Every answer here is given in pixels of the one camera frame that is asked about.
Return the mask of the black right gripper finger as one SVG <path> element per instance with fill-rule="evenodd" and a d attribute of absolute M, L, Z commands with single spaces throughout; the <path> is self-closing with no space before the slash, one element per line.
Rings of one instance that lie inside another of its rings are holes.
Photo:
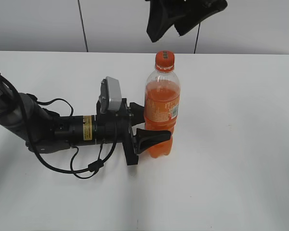
<path fill-rule="evenodd" d="M 173 24 L 183 17 L 182 0 L 149 0 L 146 32 L 150 40 L 159 41 Z"/>
<path fill-rule="evenodd" d="M 205 19 L 225 10 L 227 6 L 225 0 L 186 0 L 180 6 L 183 15 L 174 23 L 174 27 L 180 36 L 184 36 Z"/>

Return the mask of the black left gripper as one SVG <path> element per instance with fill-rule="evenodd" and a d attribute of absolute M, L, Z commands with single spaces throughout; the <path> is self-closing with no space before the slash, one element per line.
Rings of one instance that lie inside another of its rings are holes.
<path fill-rule="evenodd" d="M 97 115 L 94 122 L 94 137 L 97 144 L 111 143 L 112 147 L 103 159 L 105 163 L 114 153 L 118 143 L 122 143 L 126 163 L 129 166 L 138 164 L 138 154 L 150 147 L 171 139 L 168 130 L 136 129 L 136 142 L 133 138 L 132 126 L 145 122 L 144 107 L 137 103 L 127 106 L 127 99 L 123 98 L 117 112 L 101 112 L 101 103 L 96 105 Z"/>

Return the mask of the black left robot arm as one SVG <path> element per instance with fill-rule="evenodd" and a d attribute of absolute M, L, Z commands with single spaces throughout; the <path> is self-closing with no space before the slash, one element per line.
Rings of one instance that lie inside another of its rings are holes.
<path fill-rule="evenodd" d="M 168 130 L 132 127 L 144 123 L 144 108 L 122 98 L 119 81 L 102 80 L 96 115 L 60 116 L 34 95 L 16 92 L 0 74 L 0 125 L 23 139 L 31 152 L 51 154 L 73 146 L 122 143 L 127 165 L 136 165 L 139 154 L 168 141 Z"/>

